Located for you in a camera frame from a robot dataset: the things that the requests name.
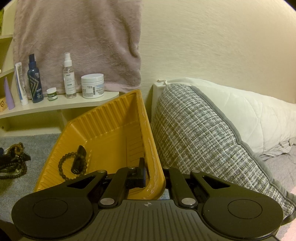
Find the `bed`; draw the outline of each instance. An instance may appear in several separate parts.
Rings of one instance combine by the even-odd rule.
[[[275,199],[277,237],[296,237],[296,106],[191,78],[153,85],[151,129],[162,165],[201,169]]]

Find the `gray pillow piping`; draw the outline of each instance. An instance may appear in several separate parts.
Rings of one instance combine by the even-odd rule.
[[[283,222],[282,225],[285,225],[289,222],[291,222],[292,220],[294,220],[296,218],[296,196],[293,195],[292,193],[289,193],[281,184],[279,181],[273,179],[272,177],[272,173],[270,172],[270,170],[268,169],[268,167],[264,164],[264,162],[262,160],[259,159],[259,157],[257,157],[254,152],[252,151],[252,149],[249,147],[249,145],[245,142],[242,141],[241,136],[238,132],[238,130],[236,129],[236,127],[233,125],[233,123],[224,115],[224,113],[197,87],[195,86],[190,86],[191,89],[193,89],[193,91],[199,95],[212,109],[213,111],[216,112],[216,114],[228,125],[228,127],[231,129],[231,131],[233,132],[235,139],[237,141],[237,144],[241,145],[246,152],[249,154],[249,156],[254,160],[254,162],[258,165],[258,167],[260,168],[260,170],[264,173],[265,176],[267,176],[270,185],[274,186],[275,188],[277,188],[279,190],[279,192],[283,195],[283,197],[287,200],[293,203],[294,207],[295,207],[295,211],[287,216]]]

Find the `jar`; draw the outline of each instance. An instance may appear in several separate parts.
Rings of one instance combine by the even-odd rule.
[[[48,89],[46,92],[49,101],[57,99],[57,89],[55,87]]]
[[[86,99],[94,99],[104,95],[104,75],[87,74],[81,77],[82,95]]]

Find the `pillow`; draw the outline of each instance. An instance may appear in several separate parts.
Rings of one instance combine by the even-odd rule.
[[[291,145],[296,143],[296,104],[201,79],[180,78],[165,83],[181,83],[199,88],[234,124],[242,140],[262,159],[288,153]],[[160,89],[161,93],[164,88],[163,83],[156,84],[153,97],[155,89]]]
[[[151,129],[163,166],[199,169],[276,200],[283,224],[296,216],[296,197],[272,178],[234,125],[194,86],[170,84],[160,96]]]

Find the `white spray cap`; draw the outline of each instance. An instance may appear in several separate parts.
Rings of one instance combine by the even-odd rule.
[[[65,61],[64,61],[64,67],[72,66],[72,60],[70,57],[70,53],[65,53]]]

